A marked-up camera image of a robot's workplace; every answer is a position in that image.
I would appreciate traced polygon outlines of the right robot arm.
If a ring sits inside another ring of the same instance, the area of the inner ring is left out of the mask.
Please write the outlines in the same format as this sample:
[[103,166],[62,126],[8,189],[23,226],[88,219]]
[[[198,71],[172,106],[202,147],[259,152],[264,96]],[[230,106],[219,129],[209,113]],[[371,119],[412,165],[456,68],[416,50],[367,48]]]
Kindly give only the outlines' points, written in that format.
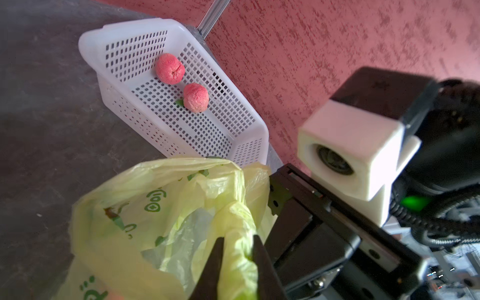
[[267,299],[431,300],[462,279],[384,230],[390,218],[435,253],[480,240],[480,91],[458,79],[363,67],[299,129],[270,178]]

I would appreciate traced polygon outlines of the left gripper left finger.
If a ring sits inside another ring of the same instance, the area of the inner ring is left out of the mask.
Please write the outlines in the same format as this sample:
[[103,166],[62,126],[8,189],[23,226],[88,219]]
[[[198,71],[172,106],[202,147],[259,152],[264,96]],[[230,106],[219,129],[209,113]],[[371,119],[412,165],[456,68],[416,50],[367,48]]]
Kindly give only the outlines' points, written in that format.
[[217,238],[189,300],[217,300],[225,239]]

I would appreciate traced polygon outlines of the peach in basket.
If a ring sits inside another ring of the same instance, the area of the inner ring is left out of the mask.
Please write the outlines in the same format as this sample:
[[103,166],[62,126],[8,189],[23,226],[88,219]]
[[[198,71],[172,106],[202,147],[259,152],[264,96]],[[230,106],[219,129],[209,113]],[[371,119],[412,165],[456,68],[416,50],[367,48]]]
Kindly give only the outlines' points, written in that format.
[[208,90],[204,86],[198,83],[187,84],[183,95],[184,107],[187,110],[192,113],[203,113],[207,110],[210,97]]
[[185,67],[180,60],[169,53],[162,54],[155,66],[157,78],[164,84],[177,85],[185,75]]

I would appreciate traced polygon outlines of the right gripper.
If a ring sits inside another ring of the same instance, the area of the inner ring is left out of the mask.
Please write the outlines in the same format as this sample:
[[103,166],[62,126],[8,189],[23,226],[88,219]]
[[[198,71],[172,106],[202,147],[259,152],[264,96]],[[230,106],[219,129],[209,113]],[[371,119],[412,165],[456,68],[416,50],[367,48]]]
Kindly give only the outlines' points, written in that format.
[[266,239],[290,300],[427,300],[427,264],[291,164],[270,177]]

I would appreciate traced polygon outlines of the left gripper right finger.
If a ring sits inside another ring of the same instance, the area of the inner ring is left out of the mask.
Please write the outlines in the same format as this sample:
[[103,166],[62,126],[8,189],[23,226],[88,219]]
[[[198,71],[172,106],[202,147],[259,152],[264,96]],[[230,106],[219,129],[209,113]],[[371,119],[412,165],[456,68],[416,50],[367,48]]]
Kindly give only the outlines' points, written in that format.
[[253,237],[252,253],[258,271],[257,298],[259,300],[286,300],[285,290],[258,235]]

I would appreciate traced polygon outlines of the white plastic basket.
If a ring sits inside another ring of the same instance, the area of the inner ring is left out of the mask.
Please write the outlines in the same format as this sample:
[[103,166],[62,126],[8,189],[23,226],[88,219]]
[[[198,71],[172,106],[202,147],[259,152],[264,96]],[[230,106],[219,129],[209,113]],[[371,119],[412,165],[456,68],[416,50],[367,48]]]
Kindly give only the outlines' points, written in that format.
[[[96,71],[103,103],[164,156],[219,157],[266,164],[268,128],[215,59],[181,23],[141,19],[85,32],[79,52]],[[172,54],[185,67],[180,83],[161,82],[158,58]],[[184,107],[184,88],[204,86],[205,112]]]

